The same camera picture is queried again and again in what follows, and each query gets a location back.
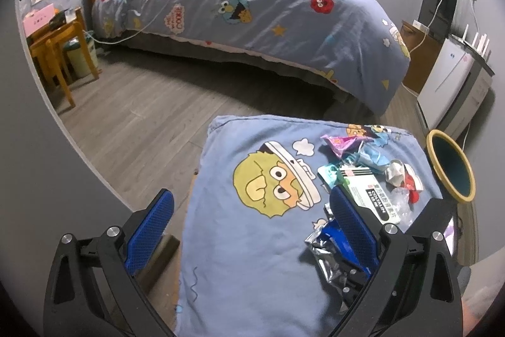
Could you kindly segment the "blue foil snack bag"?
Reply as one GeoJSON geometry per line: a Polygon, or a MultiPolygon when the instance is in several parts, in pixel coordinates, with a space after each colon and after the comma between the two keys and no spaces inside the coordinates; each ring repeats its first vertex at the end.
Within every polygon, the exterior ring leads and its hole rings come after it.
{"type": "Polygon", "coordinates": [[[318,219],[305,244],[313,254],[325,280],[344,298],[354,300],[371,277],[359,262],[347,237],[335,219],[318,219]]]}

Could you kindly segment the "white black paper package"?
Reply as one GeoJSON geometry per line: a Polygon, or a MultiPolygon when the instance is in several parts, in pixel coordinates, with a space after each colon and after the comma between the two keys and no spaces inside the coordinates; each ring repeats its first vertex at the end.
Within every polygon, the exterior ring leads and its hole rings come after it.
{"type": "Polygon", "coordinates": [[[354,202],[362,208],[370,209],[382,224],[398,225],[400,216],[379,181],[367,167],[340,167],[344,183],[354,202]]]}

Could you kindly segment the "clear plastic wrap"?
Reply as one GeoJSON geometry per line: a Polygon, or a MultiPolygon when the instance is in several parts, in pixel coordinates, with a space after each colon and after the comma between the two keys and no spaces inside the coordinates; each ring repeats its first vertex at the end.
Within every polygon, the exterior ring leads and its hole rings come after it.
{"type": "Polygon", "coordinates": [[[410,192],[404,187],[396,187],[390,194],[390,200],[399,215],[401,222],[410,225],[413,222],[413,211],[409,203],[410,192]]]}

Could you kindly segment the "green white tissue pack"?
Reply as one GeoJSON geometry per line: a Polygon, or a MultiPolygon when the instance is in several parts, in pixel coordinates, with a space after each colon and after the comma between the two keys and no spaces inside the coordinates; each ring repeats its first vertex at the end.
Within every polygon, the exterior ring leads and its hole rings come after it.
{"type": "Polygon", "coordinates": [[[329,191],[337,185],[342,185],[344,187],[348,185],[348,180],[342,174],[340,168],[334,164],[319,167],[318,176],[329,191]]]}

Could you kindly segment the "red white paper bag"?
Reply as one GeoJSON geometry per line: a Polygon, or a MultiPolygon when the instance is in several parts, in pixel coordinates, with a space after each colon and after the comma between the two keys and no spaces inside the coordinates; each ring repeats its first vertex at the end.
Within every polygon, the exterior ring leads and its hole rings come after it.
{"type": "Polygon", "coordinates": [[[419,201],[424,185],[410,164],[393,160],[385,168],[384,176],[391,186],[408,190],[409,203],[415,204],[419,201]]]}

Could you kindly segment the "light blue mask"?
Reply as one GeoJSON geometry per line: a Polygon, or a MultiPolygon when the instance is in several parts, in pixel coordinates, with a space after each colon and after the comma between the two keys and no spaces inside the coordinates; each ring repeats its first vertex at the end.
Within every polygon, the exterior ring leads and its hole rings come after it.
{"type": "Polygon", "coordinates": [[[362,142],[355,153],[353,165],[370,168],[373,173],[382,174],[390,165],[390,160],[375,145],[362,142]]]}

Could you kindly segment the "pink snack wrapper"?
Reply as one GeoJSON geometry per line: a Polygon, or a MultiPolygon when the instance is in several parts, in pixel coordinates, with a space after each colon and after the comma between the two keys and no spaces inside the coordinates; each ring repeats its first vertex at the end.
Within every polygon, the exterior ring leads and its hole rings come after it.
{"type": "Polygon", "coordinates": [[[353,153],[358,150],[362,143],[371,141],[367,136],[329,136],[323,135],[321,139],[326,142],[332,152],[342,159],[346,154],[353,153]]]}

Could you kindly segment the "yellow teal trash bin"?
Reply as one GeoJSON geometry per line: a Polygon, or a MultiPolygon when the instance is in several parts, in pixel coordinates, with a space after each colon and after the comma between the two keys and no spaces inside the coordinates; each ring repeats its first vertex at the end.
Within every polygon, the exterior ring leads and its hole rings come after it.
{"type": "Polygon", "coordinates": [[[474,201],[477,186],[471,163],[447,133],[438,129],[429,131],[425,137],[425,153],[445,196],[459,203],[474,201]]]}

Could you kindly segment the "blue cartoon cushion cover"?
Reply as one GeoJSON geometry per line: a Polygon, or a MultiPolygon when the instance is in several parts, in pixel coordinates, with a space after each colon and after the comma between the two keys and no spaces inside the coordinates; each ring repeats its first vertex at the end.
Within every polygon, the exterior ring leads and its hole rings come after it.
{"type": "Polygon", "coordinates": [[[440,189],[406,130],[281,116],[219,116],[208,127],[182,234],[180,336],[326,336],[340,321],[337,291],[306,237],[328,190],[318,170],[336,156],[324,136],[366,133],[423,184],[420,213],[440,189]]]}

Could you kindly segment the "white air purifier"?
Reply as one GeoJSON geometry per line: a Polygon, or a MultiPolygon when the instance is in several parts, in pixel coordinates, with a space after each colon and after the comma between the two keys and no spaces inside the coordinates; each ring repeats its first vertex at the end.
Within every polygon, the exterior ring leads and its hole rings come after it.
{"type": "Polygon", "coordinates": [[[445,39],[417,97],[423,130],[438,129],[458,139],[483,103],[494,75],[468,42],[454,35],[445,39]]]}

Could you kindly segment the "small green white bin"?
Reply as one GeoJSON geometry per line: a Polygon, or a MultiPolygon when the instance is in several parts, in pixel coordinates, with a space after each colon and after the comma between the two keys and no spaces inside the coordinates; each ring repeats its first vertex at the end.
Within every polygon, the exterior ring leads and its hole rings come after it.
{"type": "MultiPolygon", "coordinates": [[[[92,63],[94,67],[97,69],[98,68],[98,57],[96,53],[96,48],[94,41],[91,37],[88,35],[85,36],[87,48],[92,60],[92,63]]],[[[84,52],[80,48],[80,42],[77,38],[71,39],[68,41],[64,47],[63,50],[66,54],[66,57],[71,64],[75,75],[80,79],[84,78],[88,75],[90,75],[91,70],[89,69],[87,65],[87,61],[84,57],[84,52]]]]}

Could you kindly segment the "wooden tv cabinet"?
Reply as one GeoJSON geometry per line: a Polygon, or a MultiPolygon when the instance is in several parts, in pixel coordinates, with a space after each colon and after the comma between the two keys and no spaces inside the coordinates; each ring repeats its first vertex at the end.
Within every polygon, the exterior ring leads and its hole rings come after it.
{"type": "Polygon", "coordinates": [[[400,32],[411,58],[403,85],[419,94],[436,63],[443,44],[432,36],[425,35],[406,21],[402,22],[400,32]]]}

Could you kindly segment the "white wifi router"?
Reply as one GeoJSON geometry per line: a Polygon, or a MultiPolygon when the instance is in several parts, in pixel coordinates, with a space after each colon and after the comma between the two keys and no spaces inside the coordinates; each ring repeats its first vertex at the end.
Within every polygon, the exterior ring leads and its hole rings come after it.
{"type": "Polygon", "coordinates": [[[477,52],[480,57],[483,57],[486,61],[489,60],[489,56],[491,54],[490,38],[486,33],[471,33],[470,25],[466,24],[460,40],[464,45],[469,46],[473,51],[477,52]]]}

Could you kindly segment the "wooden stool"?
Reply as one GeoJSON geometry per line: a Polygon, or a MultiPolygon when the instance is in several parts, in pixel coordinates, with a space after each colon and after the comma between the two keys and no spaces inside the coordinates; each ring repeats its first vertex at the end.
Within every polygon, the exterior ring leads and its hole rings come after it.
{"type": "Polygon", "coordinates": [[[46,83],[50,89],[55,89],[53,78],[56,77],[70,107],[74,108],[74,98],[68,87],[68,80],[71,76],[64,59],[64,45],[72,39],[77,39],[85,63],[94,79],[97,80],[101,73],[92,60],[82,24],[78,21],[71,21],[55,30],[51,30],[48,25],[45,25],[33,33],[30,39],[32,41],[29,45],[30,56],[39,63],[46,83]]]}

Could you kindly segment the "blue cartoon bed duvet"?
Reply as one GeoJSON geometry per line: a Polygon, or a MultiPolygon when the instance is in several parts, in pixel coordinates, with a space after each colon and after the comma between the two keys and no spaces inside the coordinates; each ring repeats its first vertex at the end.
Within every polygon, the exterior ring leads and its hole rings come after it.
{"type": "Polygon", "coordinates": [[[410,55],[377,0],[95,0],[102,39],[146,33],[301,69],[381,115],[410,55]]]}

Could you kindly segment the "black tv monitor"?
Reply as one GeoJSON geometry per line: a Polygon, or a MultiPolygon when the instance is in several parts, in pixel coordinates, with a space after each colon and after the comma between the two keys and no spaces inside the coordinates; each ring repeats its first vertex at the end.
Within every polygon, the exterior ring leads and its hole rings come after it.
{"type": "Polygon", "coordinates": [[[422,0],[418,22],[429,29],[429,35],[443,42],[449,36],[458,0],[422,0]]]}

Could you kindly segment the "wooden bedside table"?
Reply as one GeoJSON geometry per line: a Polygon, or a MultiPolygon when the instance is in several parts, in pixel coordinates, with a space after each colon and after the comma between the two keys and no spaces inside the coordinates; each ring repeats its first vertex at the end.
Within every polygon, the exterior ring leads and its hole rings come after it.
{"type": "Polygon", "coordinates": [[[75,9],[65,9],[64,11],[58,12],[48,24],[41,27],[35,33],[27,38],[27,44],[29,46],[30,55],[35,56],[35,50],[39,47],[45,48],[45,42],[47,40],[51,41],[51,44],[56,48],[57,51],[66,51],[68,48],[66,45],[73,39],[77,40],[76,49],[80,49],[80,36],[84,39],[84,46],[88,47],[88,41],[86,40],[86,23],[82,14],[82,8],[77,7],[75,9]],[[59,35],[74,25],[74,22],[79,23],[80,28],[72,32],[67,38],[61,38],[59,35]]]}

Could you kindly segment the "pink box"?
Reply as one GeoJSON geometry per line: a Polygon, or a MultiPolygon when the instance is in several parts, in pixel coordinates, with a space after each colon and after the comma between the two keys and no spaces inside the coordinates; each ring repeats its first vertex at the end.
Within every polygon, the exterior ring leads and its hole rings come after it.
{"type": "Polygon", "coordinates": [[[55,16],[55,7],[53,3],[29,12],[22,20],[23,29],[27,37],[33,35],[37,30],[47,25],[55,16]]]}

